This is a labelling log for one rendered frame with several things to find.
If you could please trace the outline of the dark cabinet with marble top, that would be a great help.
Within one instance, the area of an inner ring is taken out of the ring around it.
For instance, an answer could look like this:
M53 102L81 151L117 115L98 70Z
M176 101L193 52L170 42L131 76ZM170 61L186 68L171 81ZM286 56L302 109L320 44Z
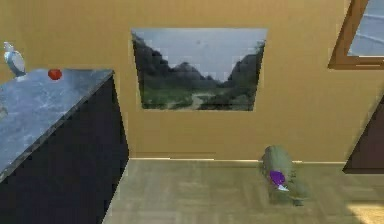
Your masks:
M111 69L0 85L0 224L102 224L129 158Z

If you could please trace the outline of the dark brown cabinet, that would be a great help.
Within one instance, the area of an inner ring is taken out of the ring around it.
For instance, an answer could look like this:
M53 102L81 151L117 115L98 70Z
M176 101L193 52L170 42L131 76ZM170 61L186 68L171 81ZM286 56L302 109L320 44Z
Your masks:
M350 154L346 174L384 174L384 96Z

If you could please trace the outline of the brown framed window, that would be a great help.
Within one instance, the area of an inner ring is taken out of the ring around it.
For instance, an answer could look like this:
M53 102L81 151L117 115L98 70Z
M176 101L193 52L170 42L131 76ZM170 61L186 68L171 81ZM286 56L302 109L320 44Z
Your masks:
M351 0L333 48L328 68L334 70L384 70L384 56L349 56L369 0Z

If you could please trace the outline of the landscape wall picture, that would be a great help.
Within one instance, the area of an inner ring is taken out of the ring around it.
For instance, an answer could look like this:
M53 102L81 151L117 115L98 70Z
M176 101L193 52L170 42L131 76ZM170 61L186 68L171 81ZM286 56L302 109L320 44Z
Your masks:
M252 111L265 28L133 28L141 107Z

